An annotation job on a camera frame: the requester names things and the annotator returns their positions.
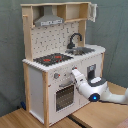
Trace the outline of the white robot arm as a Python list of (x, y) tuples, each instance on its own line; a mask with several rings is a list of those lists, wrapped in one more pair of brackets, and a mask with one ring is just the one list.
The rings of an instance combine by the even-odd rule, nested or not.
[(102, 77), (95, 77), (87, 81), (85, 76), (77, 69), (72, 71), (78, 92), (90, 102), (112, 102), (128, 105), (128, 88), (124, 95), (117, 95), (110, 92), (107, 81)]

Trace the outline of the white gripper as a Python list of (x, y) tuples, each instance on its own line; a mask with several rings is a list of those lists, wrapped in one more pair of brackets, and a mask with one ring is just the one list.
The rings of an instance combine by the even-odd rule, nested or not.
[(75, 79), (76, 87), (79, 87), (83, 82), (86, 82), (85, 76), (79, 70), (74, 69), (72, 75)]

